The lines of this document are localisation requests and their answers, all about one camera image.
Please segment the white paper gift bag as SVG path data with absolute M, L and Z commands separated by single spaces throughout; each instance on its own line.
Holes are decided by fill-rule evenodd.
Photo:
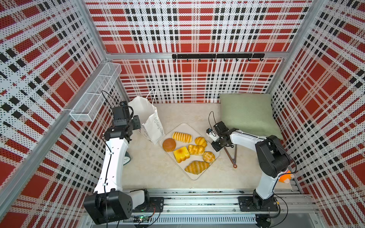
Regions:
M 151 95 L 152 102 L 148 100 L 150 91 L 147 97 L 136 96 L 128 103 L 134 110 L 134 114 L 139 116 L 141 129 L 139 130 L 151 143 L 157 144 L 164 136 L 165 132 L 163 125 L 158 116 L 157 108 L 154 105 L 156 91 Z

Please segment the red silicone metal tongs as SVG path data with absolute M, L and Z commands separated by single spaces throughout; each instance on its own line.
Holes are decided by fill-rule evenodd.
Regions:
M 231 148 L 234 148 L 234 156 L 232 157 L 230 153 L 228 152 L 227 148 L 224 147 L 224 151 L 228 155 L 228 158 L 230 159 L 231 163 L 233 164 L 233 168 L 237 168 L 237 145 L 231 145 Z

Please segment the small shell-shaped yellow bread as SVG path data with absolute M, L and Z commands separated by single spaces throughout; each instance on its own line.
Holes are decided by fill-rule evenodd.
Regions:
M 197 137 L 195 139 L 195 144 L 202 147 L 207 147 L 207 141 L 204 137 Z

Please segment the green cushion pillow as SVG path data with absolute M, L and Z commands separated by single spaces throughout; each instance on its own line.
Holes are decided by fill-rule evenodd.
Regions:
M 250 135 L 271 136 L 283 139 L 277 122 L 273 118 L 271 95 L 269 94 L 221 94 L 221 120 L 232 129 Z

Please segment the long ridged yellow bread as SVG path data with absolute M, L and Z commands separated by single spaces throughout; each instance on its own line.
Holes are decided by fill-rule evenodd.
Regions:
M 193 140 L 193 137 L 187 133 L 174 132 L 173 139 L 176 141 L 179 141 L 179 142 L 183 142 L 183 143 L 191 143 Z

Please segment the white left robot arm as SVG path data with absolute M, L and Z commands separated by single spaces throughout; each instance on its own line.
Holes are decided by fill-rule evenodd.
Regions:
M 145 190 L 123 192 L 122 172 L 126 151 L 134 130 L 140 129 L 139 117 L 127 102 L 114 107 L 113 125 L 104 133 L 106 152 L 102 172 L 94 193 L 86 196 L 84 208 L 95 224 L 108 224 L 130 218 L 137 207 L 147 205 Z

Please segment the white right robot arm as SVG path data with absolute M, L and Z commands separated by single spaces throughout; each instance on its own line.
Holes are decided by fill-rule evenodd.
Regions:
M 213 129 L 207 129 L 206 133 L 213 140 L 211 145 L 217 152 L 235 145 L 256 151 L 262 175 L 253 196 L 248 198 L 245 205 L 251 211 L 277 211 L 278 208 L 274 205 L 274 189 L 279 178 L 289 170 L 291 163 L 291 158 L 279 138 L 274 135 L 263 138 L 244 133 L 237 128 L 229 129 L 222 121 L 214 125 Z

